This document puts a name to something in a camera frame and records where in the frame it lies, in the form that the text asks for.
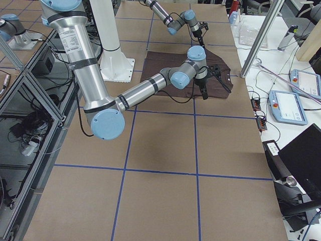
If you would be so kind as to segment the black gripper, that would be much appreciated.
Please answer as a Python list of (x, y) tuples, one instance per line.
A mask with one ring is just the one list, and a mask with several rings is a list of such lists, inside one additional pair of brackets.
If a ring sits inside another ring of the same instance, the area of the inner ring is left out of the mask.
[(198, 28), (197, 30), (193, 30), (193, 36), (199, 40), (199, 45), (205, 48), (205, 44), (202, 37), (202, 29)]
[(206, 83), (208, 80), (208, 70), (207, 67), (202, 67), (200, 69), (200, 72), (195, 77), (195, 84), (201, 88), (201, 94), (203, 100), (206, 100), (208, 98)]

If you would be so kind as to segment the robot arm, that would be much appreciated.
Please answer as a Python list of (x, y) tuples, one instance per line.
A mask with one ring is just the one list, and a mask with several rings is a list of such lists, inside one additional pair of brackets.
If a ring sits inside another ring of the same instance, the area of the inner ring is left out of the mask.
[(197, 41), (201, 47), (205, 48), (202, 29), (205, 29), (205, 32), (208, 31), (208, 23), (199, 22), (192, 9), (183, 11), (180, 14), (169, 14), (157, 1), (146, 0), (140, 3), (149, 7), (159, 17), (171, 35), (175, 35), (184, 25), (187, 25), (191, 39)]
[(173, 19), (157, 1), (145, 1), (175, 34), (187, 25), (199, 44), (187, 52), (187, 59), (179, 67), (164, 68), (156, 75), (124, 93), (112, 97), (106, 81), (129, 82), (135, 60), (127, 58), (120, 47), (115, 15), (111, 1), (91, 1), (90, 6), (98, 30), (102, 57), (97, 59), (86, 30), (87, 14), (81, 1), (41, 1), (43, 23), (59, 34), (83, 97), (84, 112), (93, 135), (102, 140), (117, 138), (125, 127), (123, 112), (146, 100), (168, 85), (185, 88), (192, 79), (208, 77), (202, 29), (206, 23), (197, 21), (192, 10), (182, 12)]

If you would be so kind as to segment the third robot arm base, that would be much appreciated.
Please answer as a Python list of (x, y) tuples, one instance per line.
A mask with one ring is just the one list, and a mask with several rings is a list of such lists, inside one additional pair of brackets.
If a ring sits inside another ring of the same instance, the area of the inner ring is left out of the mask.
[(30, 33), (15, 14), (1, 16), (1, 37), (12, 50), (30, 51), (43, 39), (41, 33)]

